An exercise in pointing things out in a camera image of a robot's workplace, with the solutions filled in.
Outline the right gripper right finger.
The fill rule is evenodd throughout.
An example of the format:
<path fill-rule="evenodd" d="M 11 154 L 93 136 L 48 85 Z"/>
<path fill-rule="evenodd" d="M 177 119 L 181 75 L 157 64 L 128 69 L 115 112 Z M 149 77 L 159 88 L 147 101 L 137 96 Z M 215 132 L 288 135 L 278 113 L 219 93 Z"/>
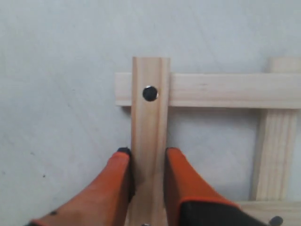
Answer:
<path fill-rule="evenodd" d="M 265 225 L 216 192 L 175 147 L 165 152 L 164 203 L 170 226 Z"/>

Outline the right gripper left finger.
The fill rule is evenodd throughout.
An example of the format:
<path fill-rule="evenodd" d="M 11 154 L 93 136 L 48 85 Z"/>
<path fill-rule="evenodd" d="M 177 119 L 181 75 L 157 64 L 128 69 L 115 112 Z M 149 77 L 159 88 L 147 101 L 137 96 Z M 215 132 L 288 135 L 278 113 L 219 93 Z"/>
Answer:
<path fill-rule="evenodd" d="M 123 226 L 135 194 L 131 151 L 122 147 L 79 194 L 30 226 Z"/>

